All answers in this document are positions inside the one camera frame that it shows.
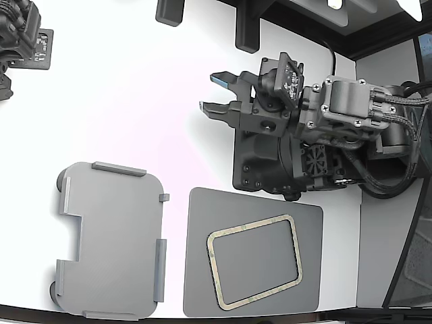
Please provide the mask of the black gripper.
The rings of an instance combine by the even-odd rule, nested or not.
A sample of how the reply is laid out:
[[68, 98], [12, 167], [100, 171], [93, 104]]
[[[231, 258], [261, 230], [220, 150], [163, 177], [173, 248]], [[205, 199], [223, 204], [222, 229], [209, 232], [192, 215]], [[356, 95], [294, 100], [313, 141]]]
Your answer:
[[[229, 104], [201, 101], [200, 110], [209, 119], [225, 122], [231, 128], [241, 125], [249, 132], [283, 136], [291, 112], [298, 108], [299, 65], [289, 57], [280, 57], [277, 61], [264, 58], [261, 67], [271, 63], [273, 68], [259, 75], [247, 71], [239, 76], [231, 72], [211, 74], [211, 81], [233, 92], [238, 101]], [[252, 87], [255, 90], [252, 114], [240, 124], [241, 101], [250, 101]]]

